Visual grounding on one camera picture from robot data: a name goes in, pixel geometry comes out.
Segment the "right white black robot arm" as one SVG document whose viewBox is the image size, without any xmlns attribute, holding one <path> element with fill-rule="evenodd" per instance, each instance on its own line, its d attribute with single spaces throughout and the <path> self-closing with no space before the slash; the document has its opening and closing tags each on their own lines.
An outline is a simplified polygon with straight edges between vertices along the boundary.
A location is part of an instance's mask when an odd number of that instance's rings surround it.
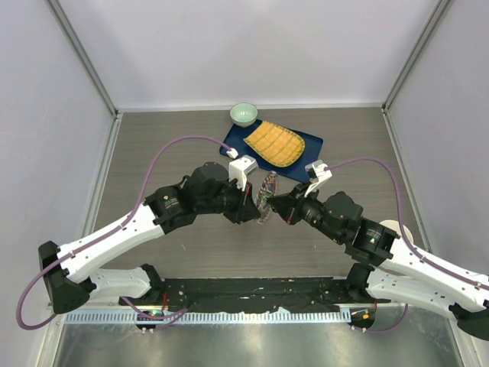
<svg viewBox="0 0 489 367">
<path fill-rule="evenodd" d="M 367 297 L 414 305 L 454 320 L 460 330 L 488 339 L 488 277 L 414 245 L 401 228 L 363 217 L 363 209 L 339 191 L 325 202 L 298 190 L 268 199 L 272 210 L 293 226 L 305 221 L 345 247 L 360 271 L 345 282 L 349 299 Z"/>
</svg>

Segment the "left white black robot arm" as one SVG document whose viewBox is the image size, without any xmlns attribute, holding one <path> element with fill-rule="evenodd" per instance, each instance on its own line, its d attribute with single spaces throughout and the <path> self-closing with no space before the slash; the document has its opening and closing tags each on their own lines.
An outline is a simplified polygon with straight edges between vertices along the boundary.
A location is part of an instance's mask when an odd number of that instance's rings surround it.
<svg viewBox="0 0 489 367">
<path fill-rule="evenodd" d="M 174 185 L 157 189 L 116 222 L 65 245 L 52 241 L 38 248 L 43 281 L 56 314 L 78 309 L 89 300 L 123 296 L 156 304 L 163 287 L 155 269 L 131 270 L 103 266 L 128 250 L 189 226 L 199 215 L 222 214 L 242 224 L 260 215 L 251 197 L 247 175 L 257 167 L 248 156 L 227 167 L 207 162 Z"/>
</svg>

